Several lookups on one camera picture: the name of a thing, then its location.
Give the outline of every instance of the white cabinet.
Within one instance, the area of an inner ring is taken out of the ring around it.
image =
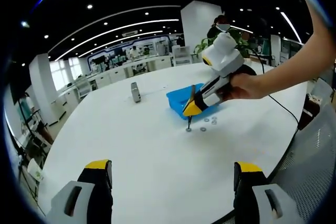
[[[111,83],[115,83],[117,81],[126,79],[126,74],[123,69],[115,70],[115,71],[112,70],[110,71],[109,75],[110,75]]]
[[[102,87],[105,87],[105,86],[111,84],[109,74],[107,73],[107,74],[104,74],[104,75],[99,75],[96,78],[96,84],[97,84],[98,89],[101,89]]]
[[[165,59],[160,59],[155,61],[155,69],[160,70],[164,68],[170,68],[172,66],[170,62],[170,57]]]
[[[77,90],[70,90],[69,92],[66,92],[66,94],[64,95],[65,99],[67,100],[68,106],[72,111],[75,110],[75,108],[78,106],[79,104],[79,98],[78,98],[78,93]]]

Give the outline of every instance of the floor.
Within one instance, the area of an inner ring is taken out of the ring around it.
[[[61,118],[61,120],[59,120],[58,123],[55,123],[52,126],[47,126],[47,129],[54,140],[56,139],[59,131],[61,130],[65,122],[68,120],[70,114],[72,113],[72,110],[70,109],[67,103],[63,106],[63,108],[65,109],[66,113]]]

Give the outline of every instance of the ceiling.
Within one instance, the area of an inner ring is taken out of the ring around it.
[[[16,62],[13,64],[16,64],[16,67],[21,67],[21,64],[25,63],[25,68],[28,68],[28,64],[37,54],[45,52],[49,52],[50,60],[55,60],[79,43],[100,33],[124,25],[158,19],[179,19],[179,22],[152,23],[138,25],[133,28],[138,31],[141,29],[143,33],[154,30],[163,30],[163,34],[173,33],[175,30],[177,33],[182,33],[180,11],[192,0],[43,0],[39,5],[35,6],[38,1],[8,1],[8,5],[12,10],[15,10],[15,13],[9,18],[12,21],[9,24],[12,25],[13,29],[11,29],[11,41],[7,45],[11,49],[12,60]],[[280,12],[285,12],[290,18],[302,42],[306,42],[309,38],[307,33],[311,34],[312,32],[310,16],[304,0],[198,1],[220,5],[232,25],[252,30],[255,36],[268,36],[271,33],[277,34],[281,32],[281,36],[297,40],[294,32]],[[87,9],[87,5],[89,4],[93,5],[92,9]],[[180,7],[138,9],[114,15],[89,25],[96,20],[126,10],[163,5],[177,5]],[[30,28],[20,27],[19,23],[22,20],[27,21]],[[89,26],[74,33],[86,25]],[[122,29],[100,36],[72,50],[64,55],[63,58],[78,56],[95,48],[95,44],[99,46],[108,43],[115,40],[116,36],[120,38],[122,33],[134,29]],[[68,39],[65,39],[54,48],[55,45],[69,35],[71,36]]]

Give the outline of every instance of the white table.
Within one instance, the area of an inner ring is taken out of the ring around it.
[[[261,65],[252,62],[261,73]],[[206,82],[203,63],[150,72],[90,93],[59,132],[44,166],[38,203],[44,212],[70,180],[94,160],[112,160],[112,223],[212,223],[233,210],[234,162],[250,162],[268,176],[296,130],[295,119],[271,98],[231,100],[217,125],[187,121],[166,93]],[[131,82],[142,101],[135,104]],[[273,94],[300,118],[307,84]],[[207,128],[201,132],[200,127]]]

